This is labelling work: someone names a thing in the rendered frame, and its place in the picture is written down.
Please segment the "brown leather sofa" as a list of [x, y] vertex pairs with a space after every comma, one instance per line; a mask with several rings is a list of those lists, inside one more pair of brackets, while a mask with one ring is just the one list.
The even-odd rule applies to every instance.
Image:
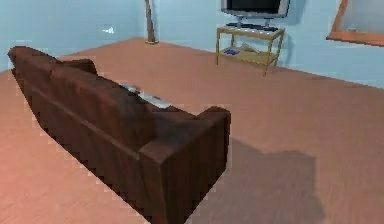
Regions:
[[184, 224], [224, 172], [231, 114], [162, 109], [98, 75], [90, 59], [8, 52], [40, 127], [150, 224]]

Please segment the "pale grey object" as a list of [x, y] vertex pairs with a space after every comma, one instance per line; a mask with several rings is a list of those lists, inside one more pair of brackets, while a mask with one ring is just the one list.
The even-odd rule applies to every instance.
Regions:
[[126, 88], [130, 92], [136, 93], [141, 99], [158, 108], [165, 109], [171, 106], [171, 103], [164, 101], [157, 96], [147, 94], [140, 90], [138, 87], [130, 86], [127, 84], [122, 84], [122, 87]]

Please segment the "pale folded newspaper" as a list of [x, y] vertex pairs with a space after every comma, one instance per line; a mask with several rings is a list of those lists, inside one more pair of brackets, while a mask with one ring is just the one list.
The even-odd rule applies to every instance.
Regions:
[[247, 52], [255, 52], [255, 53], [260, 53], [261, 52], [261, 51], [257, 50], [256, 48], [252, 47], [251, 45], [245, 43], [245, 42], [242, 43], [241, 48], [244, 51], [247, 51]]

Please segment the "orange framed window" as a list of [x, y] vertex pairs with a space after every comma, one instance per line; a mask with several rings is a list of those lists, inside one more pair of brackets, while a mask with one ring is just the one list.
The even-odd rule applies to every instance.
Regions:
[[340, 0], [326, 39], [384, 47], [384, 0]]

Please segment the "yellow wooden television stand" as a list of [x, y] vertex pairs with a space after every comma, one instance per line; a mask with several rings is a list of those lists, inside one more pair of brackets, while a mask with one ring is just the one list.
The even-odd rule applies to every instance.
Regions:
[[[230, 46], [224, 49], [220, 48], [220, 39], [222, 34], [231, 36]], [[240, 29], [234, 27], [222, 26], [216, 30], [216, 64], [219, 64], [219, 57], [225, 56], [237, 61], [254, 63], [263, 67], [263, 75], [267, 75], [268, 68], [273, 65], [276, 66], [281, 51], [282, 42], [284, 39], [285, 30], [277, 29], [275, 32], [262, 31], [255, 29]], [[260, 53], [244, 51], [241, 46], [235, 46], [235, 37], [249, 37], [264, 40], [268, 42], [268, 49]], [[227, 49], [239, 50], [237, 55], [228, 55], [224, 51]]]

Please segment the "grey flat television set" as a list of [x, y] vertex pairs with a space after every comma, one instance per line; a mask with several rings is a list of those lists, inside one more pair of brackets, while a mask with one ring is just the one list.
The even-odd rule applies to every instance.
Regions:
[[[289, 5], [290, 0], [221, 0], [221, 11], [237, 19], [227, 27], [275, 32], [277, 28], [270, 25], [270, 20], [286, 17]], [[264, 19], [265, 24], [245, 24], [243, 19]]]

